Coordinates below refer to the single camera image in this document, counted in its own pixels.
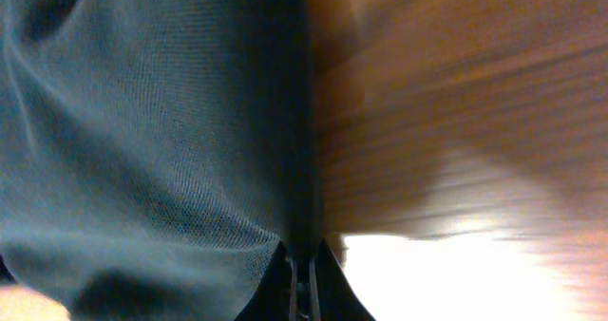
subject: fabric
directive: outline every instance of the fabric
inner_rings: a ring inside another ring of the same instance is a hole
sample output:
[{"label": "fabric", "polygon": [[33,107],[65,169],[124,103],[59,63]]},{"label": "fabric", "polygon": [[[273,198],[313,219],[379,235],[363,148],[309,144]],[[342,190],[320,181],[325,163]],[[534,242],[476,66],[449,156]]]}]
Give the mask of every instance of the fabric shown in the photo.
[{"label": "fabric", "polygon": [[304,0],[3,0],[0,255],[74,320],[234,320],[320,237]]}]

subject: brown wood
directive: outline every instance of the brown wood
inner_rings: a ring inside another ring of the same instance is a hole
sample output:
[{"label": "brown wood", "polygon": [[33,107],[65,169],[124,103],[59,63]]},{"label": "brown wood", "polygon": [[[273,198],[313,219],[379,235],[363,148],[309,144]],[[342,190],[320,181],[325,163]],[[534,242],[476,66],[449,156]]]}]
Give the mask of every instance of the brown wood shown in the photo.
[{"label": "brown wood", "polygon": [[309,2],[332,242],[497,235],[608,319],[608,0]]}]

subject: gray fabric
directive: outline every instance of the gray fabric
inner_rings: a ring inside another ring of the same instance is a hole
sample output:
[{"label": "gray fabric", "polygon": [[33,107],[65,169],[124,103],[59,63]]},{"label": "gray fabric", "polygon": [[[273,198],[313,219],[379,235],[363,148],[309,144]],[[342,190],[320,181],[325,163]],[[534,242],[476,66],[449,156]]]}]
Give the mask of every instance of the gray fabric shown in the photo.
[{"label": "gray fabric", "polygon": [[303,0],[3,5],[19,283],[74,320],[233,320],[280,239],[319,237]]}]

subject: wood grain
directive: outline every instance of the wood grain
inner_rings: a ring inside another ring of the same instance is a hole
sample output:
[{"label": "wood grain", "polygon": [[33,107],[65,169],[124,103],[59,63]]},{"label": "wood grain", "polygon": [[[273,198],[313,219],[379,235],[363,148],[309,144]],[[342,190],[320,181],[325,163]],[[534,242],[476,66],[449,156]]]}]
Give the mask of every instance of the wood grain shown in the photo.
[{"label": "wood grain", "polygon": [[309,4],[334,248],[498,233],[608,319],[608,0]]}]

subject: wooden surface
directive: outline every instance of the wooden surface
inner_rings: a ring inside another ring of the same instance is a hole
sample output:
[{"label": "wooden surface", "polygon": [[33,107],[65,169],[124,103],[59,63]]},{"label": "wooden surface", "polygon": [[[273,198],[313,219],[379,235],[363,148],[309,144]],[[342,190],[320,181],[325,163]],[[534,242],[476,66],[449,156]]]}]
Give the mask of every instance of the wooden surface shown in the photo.
[{"label": "wooden surface", "polygon": [[516,246],[559,273],[564,320],[608,320],[608,0],[310,5],[327,233]]}]

